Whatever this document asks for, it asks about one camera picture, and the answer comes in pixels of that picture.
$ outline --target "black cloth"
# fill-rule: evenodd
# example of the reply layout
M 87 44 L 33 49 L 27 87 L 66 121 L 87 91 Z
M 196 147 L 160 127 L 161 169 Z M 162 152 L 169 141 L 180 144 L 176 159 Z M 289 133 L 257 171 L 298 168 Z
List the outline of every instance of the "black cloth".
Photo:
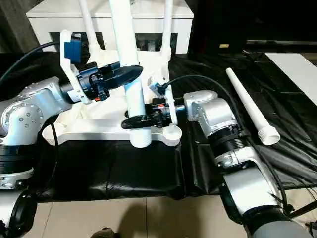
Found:
M 17 56 L 0 55 L 3 72 Z M 67 80 L 59 67 L 58 53 L 38 53 L 0 88 L 1 99 L 17 94 L 26 85 L 51 76 Z M 273 146 L 261 145 L 257 131 L 225 74 L 233 68 L 268 121 L 281 134 Z M 265 55 L 173 56 L 170 79 L 188 74 L 211 77 L 234 97 L 244 126 L 277 169 L 286 188 L 317 184 L 317 107 Z M 186 92 L 211 89 L 227 100 L 220 89 L 201 79 L 179 80 L 174 97 Z M 183 131 L 175 147 L 153 142 L 145 149 L 128 141 L 67 141 L 56 148 L 39 134 L 34 151 L 35 174 L 31 187 L 42 201 L 112 199 L 119 197 L 186 196 L 214 194 L 217 176 L 213 154 L 199 125 L 179 117 Z

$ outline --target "white plastic pipe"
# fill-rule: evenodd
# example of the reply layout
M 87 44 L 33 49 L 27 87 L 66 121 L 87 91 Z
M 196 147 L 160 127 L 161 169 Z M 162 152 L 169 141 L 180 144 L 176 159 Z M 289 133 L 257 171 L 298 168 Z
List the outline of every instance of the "white plastic pipe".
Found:
M 139 65 L 135 34 L 133 31 L 130 0 L 109 0 L 112 22 L 120 65 Z M 145 115 L 144 97 L 141 78 L 124 86 L 129 116 Z M 131 130 L 131 144 L 143 148 L 151 143 L 151 129 L 142 128 Z
M 86 28 L 88 43 L 89 43 L 89 53 L 92 55 L 94 52 L 99 51 L 100 45 L 98 44 L 93 21 L 88 9 L 86 0 L 79 0 L 81 12 L 83 15 L 83 20 Z
M 160 51 L 164 55 L 169 56 L 169 58 L 171 54 L 170 34 L 172 30 L 172 15 L 173 15 L 173 0 L 165 0 L 164 29 L 163 29 L 162 46 L 160 48 Z
M 278 134 L 275 127 L 271 126 L 265 119 L 255 102 L 252 100 L 247 90 L 243 87 L 242 83 L 235 75 L 231 68 L 226 69 L 226 73 L 239 95 L 244 107 L 246 108 L 248 114 L 250 115 L 254 125 L 258 130 L 258 137 L 264 145 L 273 145 L 280 140 L 280 135 Z

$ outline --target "tiled floor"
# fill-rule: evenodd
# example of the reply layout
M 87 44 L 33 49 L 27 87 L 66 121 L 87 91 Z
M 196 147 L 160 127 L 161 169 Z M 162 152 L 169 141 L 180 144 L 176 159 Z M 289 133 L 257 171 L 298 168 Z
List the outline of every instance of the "tiled floor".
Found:
M 313 201 L 306 189 L 287 195 L 295 208 Z M 313 211 L 296 220 L 303 225 L 316 219 Z M 219 196 L 42 203 L 25 238 L 89 238 L 104 227 L 122 238 L 246 238 L 243 227 L 228 219 Z

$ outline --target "robotic arm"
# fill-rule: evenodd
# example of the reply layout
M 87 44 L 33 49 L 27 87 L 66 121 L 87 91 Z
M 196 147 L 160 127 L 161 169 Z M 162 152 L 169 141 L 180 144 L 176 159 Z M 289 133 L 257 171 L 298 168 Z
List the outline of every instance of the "robotic arm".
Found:
M 265 164 L 238 130 L 227 102 L 213 91 L 184 95 L 187 119 L 197 121 L 209 140 L 222 174 L 219 191 L 228 217 L 243 224 L 254 238 L 309 238 L 300 225 L 278 208 L 276 184 Z
M 141 66 L 119 63 L 97 68 L 88 64 L 77 79 L 89 99 L 103 101 L 109 90 L 138 78 Z M 27 190 L 33 175 L 32 145 L 44 122 L 80 102 L 70 83 L 52 77 L 25 87 L 16 97 L 0 102 L 0 237 L 19 237 L 28 232 L 37 202 Z

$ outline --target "black cable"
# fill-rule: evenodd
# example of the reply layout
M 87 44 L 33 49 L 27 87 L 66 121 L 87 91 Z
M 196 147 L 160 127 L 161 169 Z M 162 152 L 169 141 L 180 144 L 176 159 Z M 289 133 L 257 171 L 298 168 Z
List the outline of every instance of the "black cable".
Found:
M 171 80 L 171 81 L 169 81 L 169 82 L 163 84 L 163 85 L 162 85 L 162 88 L 163 88 L 163 89 L 166 89 L 170 84 L 172 84 L 172 83 L 174 83 L 174 82 L 176 82 L 176 81 L 178 81 L 178 80 L 180 80 L 180 79 L 184 79 L 184 78 L 194 78 L 194 77 L 196 77 L 196 78 L 202 78 L 202 79 L 204 79 L 204 80 L 207 80 L 207 81 L 209 81 L 209 82 L 215 84 L 217 87 L 219 87 L 219 88 L 226 94 L 226 96 L 227 96 L 227 97 L 229 98 L 229 100 L 230 100 L 230 104 L 231 104 L 231 106 L 232 106 L 232 109 L 233 109 L 233 112 L 234 112 L 235 117 L 236 117 L 236 119 L 237 119 L 237 122 L 238 122 L 238 124 L 239 124 L 239 126 L 240 126 L 240 129 L 241 129 L 241 130 L 244 130 L 244 127 L 243 127 L 243 124 L 242 124 L 242 119 L 241 119 L 241 117 L 240 117 L 240 114 L 239 114 L 237 105 L 236 105 L 236 103 L 234 102 L 233 97 L 231 96 L 231 94 L 228 92 L 227 89 L 225 89 L 220 83 L 218 83 L 218 82 L 215 81 L 214 79 L 209 78 L 209 77 L 207 77 L 207 76 L 199 75 L 199 74 L 185 75 L 185 76 L 181 76 L 181 77 L 175 78 L 175 79 L 173 79 L 173 80 Z
M 58 147 L 58 139 L 57 139 L 57 134 L 56 134 L 56 130 L 55 130 L 55 126 L 54 126 L 54 122 L 52 121 L 51 123 L 51 127 L 52 127 L 52 132 L 53 132 L 53 136 L 54 136 L 54 143 L 55 143 L 55 164 L 54 164 L 54 168 L 51 174 L 51 177 L 49 178 L 49 180 L 47 181 L 47 183 L 45 184 L 45 186 L 43 187 L 43 189 L 41 189 L 40 192 L 37 193 L 38 196 L 41 196 L 43 192 L 45 192 L 45 190 L 49 187 L 54 175 L 55 175 L 55 171 L 57 168 L 57 164 L 58 164 L 58 159 L 59 159 L 59 147 Z
M 220 84 L 218 83 L 217 81 L 209 78 L 209 77 L 206 77 L 206 76 L 203 76 L 203 75 L 198 75 L 198 74 L 192 74 L 192 75 L 185 75 L 185 76 L 181 76 L 181 77 L 178 77 L 178 78 L 175 78 L 165 84 L 163 84 L 161 87 L 162 89 L 166 89 L 170 84 L 180 80 L 180 79 L 184 79 L 184 78 L 193 78 L 193 77 L 196 77 L 196 78 L 202 78 L 204 80 L 207 80 L 213 84 L 215 84 L 217 87 L 219 87 L 226 95 L 227 97 L 229 98 L 230 100 L 230 104 L 231 104 L 231 107 L 233 109 L 233 112 L 235 114 L 235 117 L 237 119 L 237 122 L 239 124 L 239 127 L 241 130 L 245 130 L 244 129 L 244 126 L 242 124 L 242 119 L 240 117 L 240 114 L 239 114 L 239 111 L 238 111 L 238 107 L 234 101 L 234 99 L 232 98 L 232 96 L 230 95 L 230 93 Z M 265 157 L 263 157 L 260 153 L 260 151 L 258 150 L 257 148 L 257 145 L 251 140 L 251 138 L 248 138 L 247 139 L 248 142 L 250 143 L 250 145 L 252 145 L 255 149 L 255 151 L 257 152 L 259 158 L 267 165 L 268 169 L 270 170 L 270 172 L 272 173 L 278 187 L 279 187 L 279 190 L 281 192 L 281 196 L 282 196 L 282 204 L 283 204 L 283 211 L 286 215 L 288 215 L 290 212 L 291 212 L 291 205 L 288 205 L 287 203 L 287 197 L 286 197 L 286 193 L 285 193 L 285 188 L 282 184 L 282 181 L 281 179 L 279 178 L 277 172 L 275 171 L 275 169 L 273 168 L 272 164 L 270 163 L 270 161 L 268 159 L 266 159 Z
M 0 78 L 0 85 L 2 85 L 7 77 L 9 76 L 9 74 L 19 65 L 21 64 L 21 62 L 23 62 L 25 59 L 27 59 L 30 55 L 32 55 L 33 53 L 35 53 L 38 50 L 41 50 L 43 48 L 46 48 L 48 46 L 53 46 L 53 45 L 59 45 L 58 41 L 52 41 L 52 42 L 48 42 L 45 44 L 42 44 L 32 50 L 30 50 L 29 52 L 27 52 L 25 55 L 23 55 L 20 59 L 18 59 Z

